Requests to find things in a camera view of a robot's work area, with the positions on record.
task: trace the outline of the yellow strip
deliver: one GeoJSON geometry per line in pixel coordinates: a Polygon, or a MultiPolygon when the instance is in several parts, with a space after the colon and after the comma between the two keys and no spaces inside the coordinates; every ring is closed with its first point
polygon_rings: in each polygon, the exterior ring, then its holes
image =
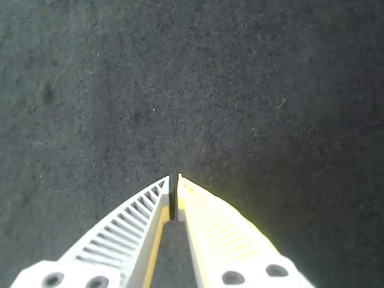
{"type": "Polygon", "coordinates": [[[160,246],[161,234],[163,233],[163,226],[170,220],[169,207],[163,207],[161,210],[160,219],[158,222],[154,243],[152,246],[151,256],[148,261],[148,267],[146,269],[143,287],[150,287],[152,276],[154,274],[157,251],[160,246]]]}

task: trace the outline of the gray carpet surface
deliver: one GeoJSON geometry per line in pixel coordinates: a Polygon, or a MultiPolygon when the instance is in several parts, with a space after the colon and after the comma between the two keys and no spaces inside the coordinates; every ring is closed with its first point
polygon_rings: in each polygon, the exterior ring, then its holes
{"type": "MultiPolygon", "coordinates": [[[[382,286],[381,1],[0,5],[1,287],[171,172],[315,285],[382,286]]],[[[153,286],[193,287],[166,230],[153,286]]]]}

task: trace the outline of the gripper jaw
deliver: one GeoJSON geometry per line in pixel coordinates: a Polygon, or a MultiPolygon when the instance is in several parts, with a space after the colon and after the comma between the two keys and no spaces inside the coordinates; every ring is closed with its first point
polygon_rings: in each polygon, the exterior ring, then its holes
{"type": "Polygon", "coordinates": [[[313,287],[234,207],[181,175],[175,188],[169,176],[146,187],[11,288],[150,287],[171,217],[185,223],[198,287],[313,287]]]}

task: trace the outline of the dark carpet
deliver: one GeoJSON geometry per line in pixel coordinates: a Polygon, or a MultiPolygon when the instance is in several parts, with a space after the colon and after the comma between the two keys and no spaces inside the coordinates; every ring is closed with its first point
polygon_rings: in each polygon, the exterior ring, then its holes
{"type": "MultiPolygon", "coordinates": [[[[0,7],[1,287],[170,172],[313,284],[382,287],[382,1],[0,7]]],[[[194,285],[178,231],[154,287],[194,285]]]]}

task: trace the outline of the mounting hole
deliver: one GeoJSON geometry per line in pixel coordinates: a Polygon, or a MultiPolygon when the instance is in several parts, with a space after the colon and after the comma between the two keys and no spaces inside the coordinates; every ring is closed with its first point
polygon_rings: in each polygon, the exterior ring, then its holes
{"type": "Polygon", "coordinates": [[[92,278],[86,284],[86,288],[107,288],[108,287],[108,279],[104,276],[97,276],[92,278]]]}
{"type": "Polygon", "coordinates": [[[57,287],[60,285],[63,278],[64,278],[63,273],[60,273],[60,272],[51,273],[44,278],[42,287],[43,288],[57,287]]]}
{"type": "Polygon", "coordinates": [[[265,269],[266,273],[270,277],[285,277],[288,276],[288,271],[286,268],[277,265],[277,264],[271,264],[268,265],[267,268],[265,269]]]}
{"type": "Polygon", "coordinates": [[[244,276],[236,271],[225,272],[222,279],[225,285],[240,285],[245,282],[244,276]]]}

